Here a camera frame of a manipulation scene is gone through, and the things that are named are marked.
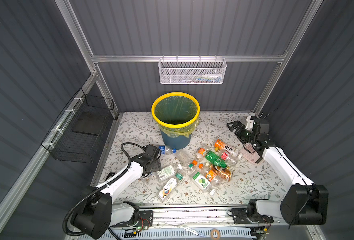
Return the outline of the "green label clear bottle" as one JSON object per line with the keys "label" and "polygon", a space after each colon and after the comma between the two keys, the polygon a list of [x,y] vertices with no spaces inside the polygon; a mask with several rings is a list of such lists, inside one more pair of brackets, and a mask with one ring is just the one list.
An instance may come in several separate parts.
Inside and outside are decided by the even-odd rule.
{"label": "green label clear bottle", "polygon": [[165,181],[173,177],[180,170],[182,170],[181,164],[171,164],[169,166],[164,167],[162,170],[156,172],[155,175],[160,181]]}

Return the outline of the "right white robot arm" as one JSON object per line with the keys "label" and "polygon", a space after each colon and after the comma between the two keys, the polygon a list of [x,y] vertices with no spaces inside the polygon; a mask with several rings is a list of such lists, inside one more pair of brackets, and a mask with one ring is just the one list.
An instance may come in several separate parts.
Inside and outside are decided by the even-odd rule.
{"label": "right white robot arm", "polygon": [[268,121],[254,116],[227,123],[228,129],[242,143],[243,150],[258,154],[257,162],[268,163],[285,188],[281,201],[250,200],[246,211],[249,221],[257,223],[264,217],[272,217],[284,220],[290,227],[325,224],[328,190],[323,185],[316,185],[289,160],[284,150],[270,138],[269,126]]}

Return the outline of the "orange white label bottle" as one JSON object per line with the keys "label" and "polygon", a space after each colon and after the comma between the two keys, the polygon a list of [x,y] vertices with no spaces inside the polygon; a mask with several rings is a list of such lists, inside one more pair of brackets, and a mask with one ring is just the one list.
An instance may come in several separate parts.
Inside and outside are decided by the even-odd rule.
{"label": "orange white label bottle", "polygon": [[214,147],[215,147],[216,151],[223,150],[224,152],[227,152],[229,157],[233,157],[233,158],[236,158],[236,159],[241,159],[242,156],[243,156],[243,154],[240,152],[239,149],[237,149],[236,147],[221,141],[220,139],[218,139],[214,143]]}

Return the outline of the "clear crushed bottle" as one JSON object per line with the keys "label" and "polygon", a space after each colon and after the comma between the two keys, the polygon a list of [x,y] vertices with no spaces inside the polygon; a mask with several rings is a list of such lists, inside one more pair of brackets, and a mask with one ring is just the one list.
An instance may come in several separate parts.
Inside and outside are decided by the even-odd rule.
{"label": "clear crushed bottle", "polygon": [[183,149],[177,150],[175,155],[183,167],[187,167],[192,162],[192,158]]}

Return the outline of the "green plastic bottle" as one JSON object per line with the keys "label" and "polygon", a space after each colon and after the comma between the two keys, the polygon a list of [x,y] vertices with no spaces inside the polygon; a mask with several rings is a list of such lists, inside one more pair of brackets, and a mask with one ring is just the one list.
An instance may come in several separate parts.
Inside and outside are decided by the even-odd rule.
{"label": "green plastic bottle", "polygon": [[206,154],[205,158],[212,163],[213,165],[217,166],[217,167],[221,167],[224,169],[230,169],[230,167],[226,164],[226,162],[224,160],[221,159],[220,156],[218,156],[216,153],[214,153],[213,151],[208,151],[208,153]]}

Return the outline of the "white colourful label bottle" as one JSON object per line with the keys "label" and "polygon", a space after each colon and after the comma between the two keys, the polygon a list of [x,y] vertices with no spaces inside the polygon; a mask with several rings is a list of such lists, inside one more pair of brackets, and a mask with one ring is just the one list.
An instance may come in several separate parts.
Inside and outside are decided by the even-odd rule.
{"label": "white colourful label bottle", "polygon": [[158,193],[158,198],[164,202],[167,200],[177,189],[180,185],[180,182],[183,179],[183,175],[181,173],[176,173],[173,177],[171,177],[165,185],[161,188],[160,192]]}

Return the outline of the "blue label water bottle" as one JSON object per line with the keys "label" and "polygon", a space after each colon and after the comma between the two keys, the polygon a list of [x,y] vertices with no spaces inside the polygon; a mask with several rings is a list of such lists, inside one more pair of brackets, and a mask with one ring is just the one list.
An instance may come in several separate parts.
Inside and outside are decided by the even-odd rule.
{"label": "blue label water bottle", "polygon": [[158,147],[162,155],[171,155],[176,153],[176,149],[170,146],[161,145]]}

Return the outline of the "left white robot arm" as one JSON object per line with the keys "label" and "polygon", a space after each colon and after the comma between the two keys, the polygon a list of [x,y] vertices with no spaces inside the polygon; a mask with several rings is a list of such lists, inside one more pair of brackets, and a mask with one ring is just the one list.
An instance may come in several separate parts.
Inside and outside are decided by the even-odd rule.
{"label": "left white robot arm", "polygon": [[120,148],[128,158],[127,166],[92,187],[91,192],[67,212],[62,222],[65,235],[88,235],[97,240],[113,225],[137,221],[139,207],[128,201],[122,204],[114,201],[133,182],[160,170],[162,151],[154,145],[131,142],[122,143]]}

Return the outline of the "pink label clear bottle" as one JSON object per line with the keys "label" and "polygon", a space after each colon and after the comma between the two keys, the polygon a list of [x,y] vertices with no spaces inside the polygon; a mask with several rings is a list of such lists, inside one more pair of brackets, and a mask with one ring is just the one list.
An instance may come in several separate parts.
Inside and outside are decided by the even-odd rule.
{"label": "pink label clear bottle", "polygon": [[238,163],[238,161],[232,157],[229,151],[220,149],[218,147],[215,147],[215,151],[220,156],[220,158],[226,162],[227,165],[235,166]]}

